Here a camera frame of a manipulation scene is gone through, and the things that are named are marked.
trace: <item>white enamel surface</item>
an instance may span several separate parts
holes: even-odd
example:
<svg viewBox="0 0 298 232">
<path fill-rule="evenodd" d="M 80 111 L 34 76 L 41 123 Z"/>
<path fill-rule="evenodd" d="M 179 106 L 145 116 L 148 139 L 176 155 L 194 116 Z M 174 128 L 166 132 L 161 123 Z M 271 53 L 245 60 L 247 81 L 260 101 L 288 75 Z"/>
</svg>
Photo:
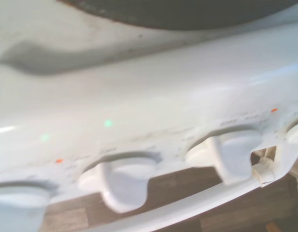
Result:
<svg viewBox="0 0 298 232">
<path fill-rule="evenodd" d="M 191 167 L 186 152 L 212 131 L 254 129 L 258 148 L 280 144 L 298 120 L 298 24 L 198 43 L 296 21 L 298 5 L 233 28 L 173 32 L 59 1 L 0 0 L 0 183 L 39 183 L 54 203 L 87 194 L 76 181 L 105 156 L 144 151 L 161 175 Z"/>
<path fill-rule="evenodd" d="M 254 130 L 234 131 L 218 136 L 209 137 L 201 144 L 199 150 L 199 159 L 192 150 L 187 153 L 188 163 L 192 164 L 191 155 L 195 163 L 203 167 L 201 161 L 211 159 L 217 173 L 224 184 L 232 185 L 244 181 L 252 175 L 251 153 L 261 143 L 261 134 Z"/>
<path fill-rule="evenodd" d="M 35 175 L 60 201 L 105 155 L 157 154 L 160 175 L 212 131 L 252 128 L 258 149 L 297 119 L 298 23 L 51 76 L 0 64 L 0 182 Z"/>
</svg>

